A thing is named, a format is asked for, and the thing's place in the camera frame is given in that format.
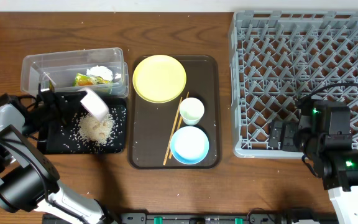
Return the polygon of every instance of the plastic grid crate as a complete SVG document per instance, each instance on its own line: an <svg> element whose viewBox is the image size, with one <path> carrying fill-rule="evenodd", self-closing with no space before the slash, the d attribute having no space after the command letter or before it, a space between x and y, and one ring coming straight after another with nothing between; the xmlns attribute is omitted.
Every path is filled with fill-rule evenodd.
<svg viewBox="0 0 358 224"><path fill-rule="evenodd" d="M297 159L268 147L268 123L298 121L295 100L323 86L358 83L357 12L235 12L229 31L231 121L237 157ZM319 93L351 109L358 149L358 88Z"/></svg>

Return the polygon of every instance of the brown tray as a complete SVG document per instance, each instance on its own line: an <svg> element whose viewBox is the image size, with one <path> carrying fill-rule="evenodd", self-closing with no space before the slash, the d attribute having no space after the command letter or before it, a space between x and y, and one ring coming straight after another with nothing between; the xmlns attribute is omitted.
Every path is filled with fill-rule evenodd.
<svg viewBox="0 0 358 224"><path fill-rule="evenodd" d="M134 63L134 69L147 57L138 58ZM129 139L129 163L138 169L212 168L221 159L218 65L214 58L205 55L172 57L176 58L186 70L186 87L180 96L168 103L150 103L136 92L132 94L131 121L133 122L130 124L132 134ZM205 114L196 127L206 133L209 139L209 151L201 162L194 165L184 165L172 156L163 166L180 97L185 99L187 92L189 97L198 98L204 103Z"/></svg>

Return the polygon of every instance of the black tray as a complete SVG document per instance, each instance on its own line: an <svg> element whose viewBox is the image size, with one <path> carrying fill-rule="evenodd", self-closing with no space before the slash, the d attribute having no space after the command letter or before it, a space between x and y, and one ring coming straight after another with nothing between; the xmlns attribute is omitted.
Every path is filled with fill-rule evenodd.
<svg viewBox="0 0 358 224"><path fill-rule="evenodd" d="M136 66L148 56L138 58ZM185 68L187 81L181 95L168 103L150 103L136 92L132 94L132 119L128 160L138 169L208 169L221 159L218 66L214 58L205 55L180 55L176 58ZM185 165L173 156L163 166L165 152L171 135L173 121L180 97L195 97L201 100L205 113L196 127L205 132L209 139L207 156L199 163Z"/></svg>
<svg viewBox="0 0 358 224"><path fill-rule="evenodd" d="M120 98L103 98L110 113L113 116L117 128L114 128L115 138L105 146L96 146L95 142L82 144L75 140L71 130L78 130L76 122L71 121L67 127L63 128L58 121L50 122L39 132L40 139L47 139L47 142L38 142L37 148L44 154L107 154L121 152L125 147L126 136L126 102ZM81 106L78 114L88 114Z"/></svg>

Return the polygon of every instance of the wooden tabletop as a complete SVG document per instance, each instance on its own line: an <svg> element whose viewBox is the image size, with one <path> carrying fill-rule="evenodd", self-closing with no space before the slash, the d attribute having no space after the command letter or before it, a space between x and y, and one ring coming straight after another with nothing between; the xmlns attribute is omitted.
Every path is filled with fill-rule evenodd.
<svg viewBox="0 0 358 224"><path fill-rule="evenodd" d="M233 154L227 41L231 19L232 13L0 12L0 95L22 94L26 55L120 47L130 74L142 55L210 55L219 67L223 158L217 167L137 170L128 163L127 149L102 159L47 156L60 179L119 213L247 213L255 207L333 212L322 181L300 160L240 159ZM0 223L40 223L41 218L37 212L7 213L0 208Z"/></svg>

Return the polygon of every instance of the chopstick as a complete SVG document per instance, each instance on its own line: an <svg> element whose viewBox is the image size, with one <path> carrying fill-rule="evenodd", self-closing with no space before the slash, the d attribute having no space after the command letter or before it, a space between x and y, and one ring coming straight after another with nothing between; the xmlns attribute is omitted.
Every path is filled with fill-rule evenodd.
<svg viewBox="0 0 358 224"><path fill-rule="evenodd" d="M182 118L181 118L181 116L180 116L179 123L178 123L178 127L177 127L177 131L178 131L179 128L180 128L181 121L182 121ZM171 158L172 158L172 151L170 150L170 151L169 151L169 159L171 159Z"/></svg>
<svg viewBox="0 0 358 224"><path fill-rule="evenodd" d="M182 100L182 97L180 98L178 109L177 109L177 114L175 116L175 120L173 121L173 126L172 126L171 136L169 137L167 152L165 153L164 162L162 163L163 166L165 166L165 164L167 163L168 153L170 151L171 139L172 139L173 133L175 132L175 125L177 124L177 120L178 120L179 106L180 106L181 100Z"/></svg>

